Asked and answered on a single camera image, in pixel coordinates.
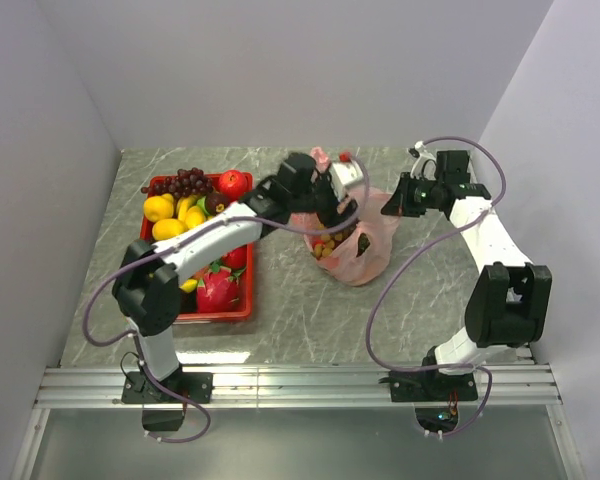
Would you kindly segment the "red fake grapes bunch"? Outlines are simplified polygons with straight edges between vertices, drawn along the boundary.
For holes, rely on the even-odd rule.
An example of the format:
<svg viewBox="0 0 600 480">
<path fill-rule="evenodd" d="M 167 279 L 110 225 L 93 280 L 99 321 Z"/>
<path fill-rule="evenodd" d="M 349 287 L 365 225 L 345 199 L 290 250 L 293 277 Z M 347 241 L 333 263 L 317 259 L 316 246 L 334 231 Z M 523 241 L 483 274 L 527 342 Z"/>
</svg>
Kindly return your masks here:
<svg viewBox="0 0 600 480">
<path fill-rule="evenodd" d="M 169 194 L 174 199 L 201 197 L 214 190 L 210 176 L 197 167 L 179 169 L 174 175 L 156 177 L 148 185 L 143 186 L 142 194 L 155 196 Z"/>
</svg>

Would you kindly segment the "red fake apple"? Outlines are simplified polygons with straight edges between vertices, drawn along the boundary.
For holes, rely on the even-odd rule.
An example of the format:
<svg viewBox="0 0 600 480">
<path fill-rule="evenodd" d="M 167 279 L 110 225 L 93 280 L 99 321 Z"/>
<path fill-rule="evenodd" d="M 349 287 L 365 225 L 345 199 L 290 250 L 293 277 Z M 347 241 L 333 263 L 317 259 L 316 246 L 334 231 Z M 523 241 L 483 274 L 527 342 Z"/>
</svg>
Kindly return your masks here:
<svg viewBox="0 0 600 480">
<path fill-rule="evenodd" d="M 232 169 L 220 175 L 217 189 L 230 200 L 236 201 L 249 190 L 249 183 L 242 172 Z"/>
</svg>

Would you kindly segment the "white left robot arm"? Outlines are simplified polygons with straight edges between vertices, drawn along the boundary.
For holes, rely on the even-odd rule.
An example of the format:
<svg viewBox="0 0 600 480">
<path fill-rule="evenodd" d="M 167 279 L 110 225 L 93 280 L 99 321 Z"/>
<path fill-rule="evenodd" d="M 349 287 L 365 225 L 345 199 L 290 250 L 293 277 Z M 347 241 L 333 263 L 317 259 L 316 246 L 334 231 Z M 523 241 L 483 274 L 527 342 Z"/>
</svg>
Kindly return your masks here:
<svg viewBox="0 0 600 480">
<path fill-rule="evenodd" d="M 308 154 L 293 152 L 278 171 L 262 179 L 213 219 L 154 244 L 132 243 L 112 294 L 130 325 L 145 388 L 158 402 L 189 401 L 172 326 L 181 310 L 186 280 L 224 254 L 253 244 L 277 229 L 290 230 L 290 217 L 311 213 L 327 232 L 352 225 L 360 215 L 369 176 L 354 157 L 320 169 Z"/>
</svg>

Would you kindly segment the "yellow fake star fruit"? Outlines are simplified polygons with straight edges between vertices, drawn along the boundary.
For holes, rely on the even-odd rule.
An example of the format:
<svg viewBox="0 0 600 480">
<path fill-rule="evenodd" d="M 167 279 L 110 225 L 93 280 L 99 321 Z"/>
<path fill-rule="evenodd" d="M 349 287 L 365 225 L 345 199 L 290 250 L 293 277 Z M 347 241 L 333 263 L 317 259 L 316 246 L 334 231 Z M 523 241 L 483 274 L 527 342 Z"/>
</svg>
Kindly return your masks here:
<svg viewBox="0 0 600 480">
<path fill-rule="evenodd" d="M 176 219 L 182 222 L 188 229 L 193 229 L 206 222 L 207 216 L 201 207 L 197 205 L 194 196 L 181 198 L 176 205 Z"/>
</svg>

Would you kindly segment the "aluminium mounting rail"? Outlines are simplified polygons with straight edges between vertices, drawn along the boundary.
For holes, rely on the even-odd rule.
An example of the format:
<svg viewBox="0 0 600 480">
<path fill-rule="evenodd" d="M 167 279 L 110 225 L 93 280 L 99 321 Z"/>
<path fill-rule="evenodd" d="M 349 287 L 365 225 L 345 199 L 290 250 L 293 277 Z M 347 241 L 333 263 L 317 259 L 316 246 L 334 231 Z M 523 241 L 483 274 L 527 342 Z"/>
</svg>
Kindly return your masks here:
<svg viewBox="0 0 600 480">
<path fill-rule="evenodd" d="M 210 372 L 207 409 L 393 407 L 386 373 L 370 364 L 200 365 L 186 372 Z M 562 398 L 547 365 L 510 364 L 489 368 L 490 406 L 560 405 Z M 119 368 L 54 368 L 43 375 L 38 409 L 123 408 L 125 377 Z"/>
</svg>

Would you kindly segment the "red plastic tray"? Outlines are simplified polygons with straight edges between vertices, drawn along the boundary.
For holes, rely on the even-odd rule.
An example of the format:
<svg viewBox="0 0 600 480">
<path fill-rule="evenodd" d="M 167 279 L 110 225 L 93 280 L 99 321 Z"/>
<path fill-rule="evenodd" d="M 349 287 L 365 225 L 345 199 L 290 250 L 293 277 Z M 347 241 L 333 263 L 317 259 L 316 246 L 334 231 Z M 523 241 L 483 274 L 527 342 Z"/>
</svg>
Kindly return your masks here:
<svg viewBox="0 0 600 480">
<path fill-rule="evenodd" d="M 249 183 L 249 190 L 250 190 L 253 187 L 253 177 L 248 172 L 242 172 L 242 173 L 247 177 L 247 180 Z M 210 176 L 213 181 L 213 184 L 214 184 L 213 191 L 219 192 L 217 187 L 218 187 L 218 179 L 221 174 L 220 173 L 210 173 L 210 174 L 206 174 L 206 175 Z M 202 210 L 206 214 L 207 218 L 209 218 L 210 215 L 207 214 L 207 212 L 204 208 L 205 197 L 204 196 L 201 196 L 201 197 L 194 196 L 194 197 L 197 199 L 197 205 L 202 208 Z M 174 215 L 172 218 L 176 218 L 176 205 L 177 205 L 178 200 L 174 199 L 174 201 L 175 201 L 175 208 L 174 208 Z M 142 220 L 140 238 L 148 243 L 155 242 L 155 240 L 153 239 L 152 234 L 151 234 L 153 225 L 154 225 L 154 223 L 149 222 L 146 218 L 144 218 Z M 232 271 L 230 269 L 233 272 L 233 274 L 238 278 L 238 281 L 239 281 L 240 299 L 239 299 L 238 306 L 233 311 L 229 311 L 229 312 L 198 313 L 197 306 L 196 306 L 196 290 L 194 292 L 192 292 L 191 294 L 186 294 L 183 291 L 181 291 L 180 314 L 178 315 L 178 317 L 175 320 L 175 322 L 177 324 L 184 325 L 184 324 L 193 324 L 193 323 L 242 322 L 242 321 L 247 320 L 250 317 L 252 310 L 253 310 L 253 304 L 254 304 L 254 300 L 253 300 L 253 297 L 254 297 L 254 272 L 255 272 L 254 247 L 251 244 L 245 245 L 245 246 L 248 247 L 248 260 L 247 260 L 246 267 L 244 269 L 238 270 L 238 271 Z M 216 270 L 219 267 L 225 267 L 222 265 L 222 262 L 221 262 L 222 257 L 219 260 L 214 261 L 211 264 L 205 266 L 203 269 L 196 272 L 192 277 L 196 278 L 199 281 L 202 278 L 202 276 L 209 269 Z"/>
</svg>

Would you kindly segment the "dark purple fake mangosteen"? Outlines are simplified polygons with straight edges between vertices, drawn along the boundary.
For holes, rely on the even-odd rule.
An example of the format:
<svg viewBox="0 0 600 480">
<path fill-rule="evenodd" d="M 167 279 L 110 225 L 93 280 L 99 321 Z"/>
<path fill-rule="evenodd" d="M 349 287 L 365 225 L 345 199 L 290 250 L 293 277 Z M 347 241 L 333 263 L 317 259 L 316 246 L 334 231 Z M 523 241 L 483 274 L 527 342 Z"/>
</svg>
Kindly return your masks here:
<svg viewBox="0 0 600 480">
<path fill-rule="evenodd" d="M 216 216 L 222 213 L 231 204 L 231 199 L 217 191 L 210 192 L 205 196 L 204 208 L 208 215 Z"/>
</svg>

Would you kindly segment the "yellow fake banana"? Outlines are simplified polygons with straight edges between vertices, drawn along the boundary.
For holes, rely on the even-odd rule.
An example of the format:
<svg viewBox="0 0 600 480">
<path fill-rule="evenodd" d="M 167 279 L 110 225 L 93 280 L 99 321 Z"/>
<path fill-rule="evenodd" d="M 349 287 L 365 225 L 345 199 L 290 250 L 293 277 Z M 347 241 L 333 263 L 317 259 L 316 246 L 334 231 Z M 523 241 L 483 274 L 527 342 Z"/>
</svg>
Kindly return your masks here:
<svg viewBox="0 0 600 480">
<path fill-rule="evenodd" d="M 198 280 L 194 277 L 187 279 L 181 286 L 180 290 L 186 294 L 191 294 L 197 288 Z"/>
</svg>

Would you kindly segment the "pink plastic bag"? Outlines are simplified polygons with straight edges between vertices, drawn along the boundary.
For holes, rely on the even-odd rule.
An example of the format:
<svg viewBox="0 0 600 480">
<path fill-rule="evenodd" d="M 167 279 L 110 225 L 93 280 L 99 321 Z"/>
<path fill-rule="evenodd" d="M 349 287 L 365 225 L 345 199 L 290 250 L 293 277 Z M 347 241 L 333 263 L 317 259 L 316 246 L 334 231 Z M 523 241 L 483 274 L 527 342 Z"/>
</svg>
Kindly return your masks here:
<svg viewBox="0 0 600 480">
<path fill-rule="evenodd" d="M 390 195 L 366 182 L 354 188 L 350 198 L 361 204 L 363 209 L 356 222 L 349 226 L 354 231 L 348 239 L 322 260 L 312 255 L 312 236 L 306 234 L 304 242 L 315 265 L 337 281 L 357 287 L 374 280 L 389 265 L 399 220 L 381 214 L 381 208 Z"/>
</svg>

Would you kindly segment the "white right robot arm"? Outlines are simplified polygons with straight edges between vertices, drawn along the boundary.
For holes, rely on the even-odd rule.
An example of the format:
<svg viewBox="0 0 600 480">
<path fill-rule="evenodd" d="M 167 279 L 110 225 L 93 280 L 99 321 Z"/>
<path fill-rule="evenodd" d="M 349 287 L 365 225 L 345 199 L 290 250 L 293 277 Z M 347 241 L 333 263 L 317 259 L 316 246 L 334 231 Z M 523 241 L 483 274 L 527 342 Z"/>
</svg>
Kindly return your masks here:
<svg viewBox="0 0 600 480">
<path fill-rule="evenodd" d="M 384 215 L 420 217 L 442 212 L 458 229 L 479 273 L 464 324 L 431 348 L 423 370 L 391 371 L 384 378 L 395 402 L 472 401 L 478 393 L 472 366 L 509 348 L 538 341 L 544 331 L 552 274 L 515 244 L 500 221 L 487 188 L 471 180 L 464 150 L 410 150 L 411 171 L 401 175 Z"/>
</svg>

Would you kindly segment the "yellow fake lemon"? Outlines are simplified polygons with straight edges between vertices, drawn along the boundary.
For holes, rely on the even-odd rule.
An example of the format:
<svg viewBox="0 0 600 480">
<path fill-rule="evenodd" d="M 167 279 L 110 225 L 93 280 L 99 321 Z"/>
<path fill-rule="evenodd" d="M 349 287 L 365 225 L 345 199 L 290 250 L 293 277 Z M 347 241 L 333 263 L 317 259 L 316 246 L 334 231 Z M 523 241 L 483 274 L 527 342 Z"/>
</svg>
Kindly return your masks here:
<svg viewBox="0 0 600 480">
<path fill-rule="evenodd" d="M 187 225 L 176 219 L 167 218 L 157 221 L 151 230 L 153 239 L 158 241 L 164 241 L 185 233 L 188 230 Z"/>
<path fill-rule="evenodd" d="M 174 215 L 175 201 L 170 194 L 155 195 L 147 198 L 143 203 L 144 217 L 152 223 L 172 218 Z"/>
</svg>

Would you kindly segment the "pink fake dragon fruit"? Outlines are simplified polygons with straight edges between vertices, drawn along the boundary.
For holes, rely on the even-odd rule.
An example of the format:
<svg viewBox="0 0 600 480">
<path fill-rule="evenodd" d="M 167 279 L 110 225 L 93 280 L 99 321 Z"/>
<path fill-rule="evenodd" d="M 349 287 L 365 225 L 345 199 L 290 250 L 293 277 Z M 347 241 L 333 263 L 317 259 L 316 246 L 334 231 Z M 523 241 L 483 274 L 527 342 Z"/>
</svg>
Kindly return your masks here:
<svg viewBox="0 0 600 480">
<path fill-rule="evenodd" d="M 198 281 L 196 306 L 198 313 L 233 311 L 239 304 L 238 278 L 227 267 L 209 269 Z"/>
</svg>

